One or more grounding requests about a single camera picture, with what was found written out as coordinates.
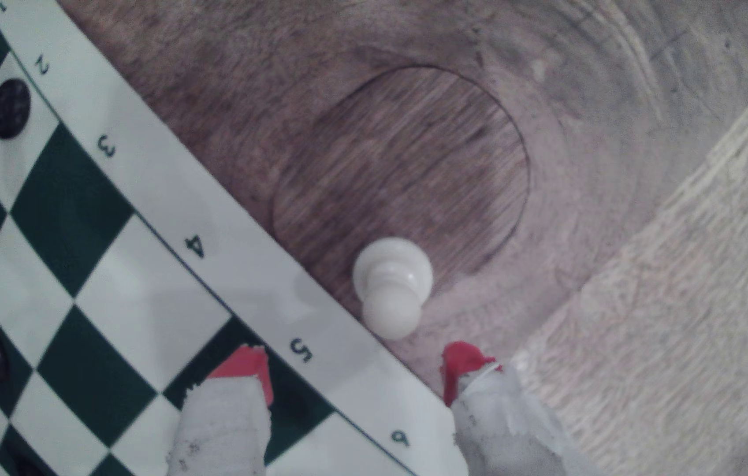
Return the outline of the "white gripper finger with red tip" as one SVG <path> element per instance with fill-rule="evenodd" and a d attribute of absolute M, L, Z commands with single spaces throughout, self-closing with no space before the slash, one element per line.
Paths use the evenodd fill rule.
<path fill-rule="evenodd" d="M 442 353 L 443 399 L 469 475 L 601 475 L 510 362 L 453 341 Z"/>
<path fill-rule="evenodd" d="M 266 475 L 273 399 L 266 349 L 240 346 L 187 390 L 168 475 Z"/>

